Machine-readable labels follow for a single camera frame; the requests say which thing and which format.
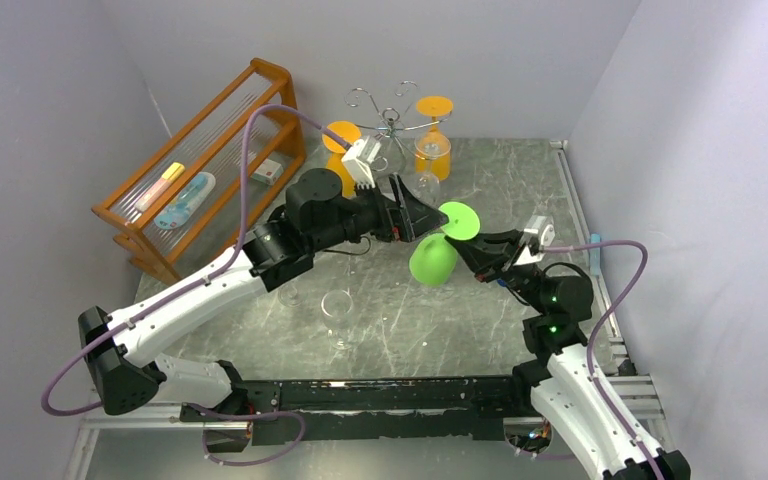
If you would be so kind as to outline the green plastic goblet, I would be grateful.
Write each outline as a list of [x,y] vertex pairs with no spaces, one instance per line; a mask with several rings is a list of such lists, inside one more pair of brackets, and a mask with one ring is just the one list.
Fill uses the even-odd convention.
[[440,233],[424,238],[414,249],[409,259],[412,277],[422,285],[437,287],[447,282],[458,259],[456,249],[449,240],[468,241],[475,238],[480,230],[480,219],[469,205],[449,201],[440,206],[449,222],[441,227]]

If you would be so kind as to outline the clear wine glass handled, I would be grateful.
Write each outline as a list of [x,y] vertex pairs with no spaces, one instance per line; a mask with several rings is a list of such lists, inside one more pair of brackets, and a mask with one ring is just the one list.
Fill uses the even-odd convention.
[[438,206],[441,181],[450,174],[451,142],[439,132],[428,132],[415,140],[416,195],[425,203]]

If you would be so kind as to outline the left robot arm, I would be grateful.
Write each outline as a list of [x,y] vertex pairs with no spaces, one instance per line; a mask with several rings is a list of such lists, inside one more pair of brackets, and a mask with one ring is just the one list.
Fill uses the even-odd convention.
[[93,307],[79,317],[85,358],[108,415],[151,401],[198,404],[222,420],[246,405],[241,378],[227,361],[173,358],[165,349],[224,309],[276,290],[314,266],[315,255],[368,235],[412,242],[448,221],[415,197],[402,179],[388,178],[391,195],[362,186],[348,199],[338,175],[305,172],[285,191],[285,203],[196,273],[159,294],[107,313]]

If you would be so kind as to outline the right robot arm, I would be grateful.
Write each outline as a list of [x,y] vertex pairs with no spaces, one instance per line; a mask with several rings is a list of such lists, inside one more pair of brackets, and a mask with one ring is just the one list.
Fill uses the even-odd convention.
[[537,312],[523,322],[535,358],[512,371],[509,399],[516,411],[547,420],[591,479],[690,478],[685,456],[646,430],[598,365],[595,337],[580,327],[592,317],[589,274],[570,264],[573,275],[551,276],[538,264],[575,246],[553,245],[550,232],[518,230],[447,242],[478,281],[501,282]]

